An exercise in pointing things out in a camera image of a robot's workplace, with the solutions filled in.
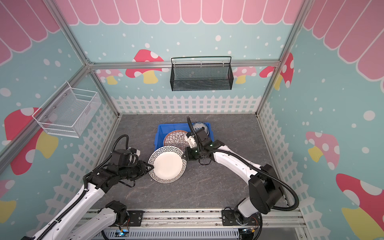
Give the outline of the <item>white plate black rim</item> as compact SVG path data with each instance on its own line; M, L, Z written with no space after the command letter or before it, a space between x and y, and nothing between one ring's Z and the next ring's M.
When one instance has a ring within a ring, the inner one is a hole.
M154 151L148 160L148 164L154 167L149 172L151 178L161 184L177 181L187 167L183 156L183 151L173 146L161 147Z

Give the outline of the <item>brown floral pattern plate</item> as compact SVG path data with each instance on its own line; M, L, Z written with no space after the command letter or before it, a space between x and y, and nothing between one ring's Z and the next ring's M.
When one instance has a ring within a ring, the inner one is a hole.
M175 130L168 133L163 141L164 146L173 146L185 150L186 147L189 147L188 141L186 141L185 137L188 132L183 130Z

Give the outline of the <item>blue floral ceramic bowl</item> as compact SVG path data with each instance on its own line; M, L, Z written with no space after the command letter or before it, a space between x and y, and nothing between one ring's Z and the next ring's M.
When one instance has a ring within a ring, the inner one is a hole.
M209 127L206 123L203 122L195 122L192 124L195 132L199 131L200 129L204 130L207 135L209 135Z

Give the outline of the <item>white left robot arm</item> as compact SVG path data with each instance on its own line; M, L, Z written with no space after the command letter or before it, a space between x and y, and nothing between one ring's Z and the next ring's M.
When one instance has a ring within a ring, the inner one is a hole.
M140 151L129 147L129 136L125 139L124 149L117 149L114 143L108 157L93 171L83 176L83 186L75 197L41 230L33 240L89 240L98 233L103 233L109 226L117 226L126 231L133 219L127 207L119 201L111 201L98 215L75 230L75 226L113 186L126 181L135 182L154 169L154 166L139 159Z

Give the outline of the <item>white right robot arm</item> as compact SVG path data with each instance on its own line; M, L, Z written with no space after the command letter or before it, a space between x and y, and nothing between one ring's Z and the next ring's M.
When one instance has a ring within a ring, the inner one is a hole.
M299 207L299 196L287 183L279 179L271 165L257 165L233 152L223 142L212 141L204 130L195 130L190 117L187 117L190 132L187 133L189 146L185 150L187 161L210 159L221 164L243 179L249 187L249 196L233 209L236 221L244 225L255 214L268 214L271 210L289 212ZM294 198L287 207L276 204L285 195L286 189Z

